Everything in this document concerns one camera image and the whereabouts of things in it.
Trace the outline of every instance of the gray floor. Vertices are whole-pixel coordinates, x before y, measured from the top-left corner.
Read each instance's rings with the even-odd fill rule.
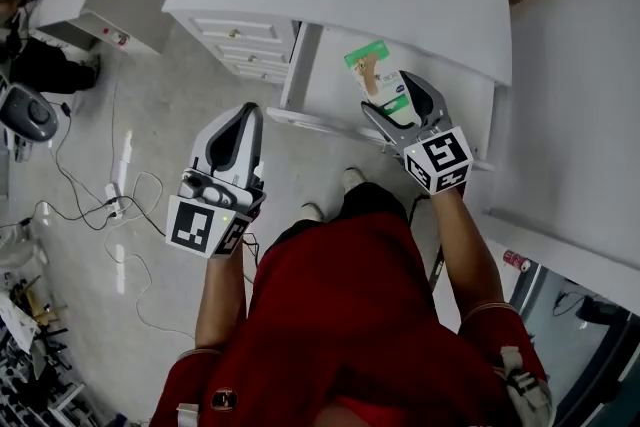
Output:
[[[103,73],[97,87],[73,99],[49,95],[73,104],[73,125],[60,152],[60,163],[99,198],[110,180],[131,194],[142,171],[156,175],[164,192],[151,217],[162,227],[167,200],[176,192],[188,163],[196,134],[221,112],[246,101],[277,106],[280,88],[231,75],[195,39],[176,27],[161,58],[132,57],[104,51]],[[113,178],[111,115],[114,116]],[[63,118],[53,150],[66,131]],[[262,158],[268,199],[252,225],[262,251],[297,217],[298,208],[316,202],[331,216],[340,207],[342,171],[359,166],[369,179],[394,192],[408,207],[419,187],[380,148],[265,119]],[[150,208],[159,185],[148,175],[139,178],[136,198]],[[3,221],[31,215],[35,203],[50,202],[67,216],[77,216],[68,182],[58,173],[46,145],[34,148],[31,161],[12,163],[9,211]],[[80,190],[84,210],[98,205]],[[154,325],[192,333],[203,282],[205,261],[167,246],[153,228],[138,219],[110,233],[113,226],[94,232],[84,223],[68,222],[46,207],[38,208],[36,230],[50,259],[46,275],[56,302],[69,309],[63,315],[69,353],[82,379],[105,403],[132,420],[152,414],[167,372],[176,357],[192,347],[185,335],[144,325],[136,314],[136,299],[148,286],[142,263],[148,266],[152,287],[139,302],[140,313]],[[131,215],[137,215],[132,209]],[[104,214],[89,215],[96,226]],[[435,260],[437,240],[432,212],[423,204],[416,218],[421,227],[419,246],[427,268]],[[245,272],[252,277],[252,258],[245,254]],[[247,294],[251,285],[247,282]]]

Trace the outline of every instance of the white wall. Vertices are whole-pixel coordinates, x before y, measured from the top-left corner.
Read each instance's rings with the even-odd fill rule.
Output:
[[[640,0],[525,0],[494,205],[640,268]]]

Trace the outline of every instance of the power plug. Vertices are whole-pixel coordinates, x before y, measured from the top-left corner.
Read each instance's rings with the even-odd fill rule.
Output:
[[[122,196],[122,194],[120,194],[120,187],[118,187],[117,183],[111,182],[105,186],[104,192],[107,196],[107,201],[113,201],[113,203],[111,203],[110,208],[115,214],[114,217],[116,219],[121,219],[122,214],[124,212],[124,208],[122,207],[122,201],[120,199],[120,196]]]

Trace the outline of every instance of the red sleeve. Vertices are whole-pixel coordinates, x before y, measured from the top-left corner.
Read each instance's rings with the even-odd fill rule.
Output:
[[[529,340],[520,315],[507,304],[483,305],[462,321],[458,334],[473,345],[491,366],[503,367],[500,349],[518,347],[523,369],[538,379],[547,376]]]
[[[171,368],[149,427],[177,427],[179,404],[199,404],[221,353],[196,349],[185,353]]]

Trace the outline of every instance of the green and white package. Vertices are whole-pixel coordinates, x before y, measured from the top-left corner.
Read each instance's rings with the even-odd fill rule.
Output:
[[[384,41],[374,41],[347,54],[345,63],[351,70],[366,100],[380,107],[399,125],[420,123],[407,85],[393,66]]]

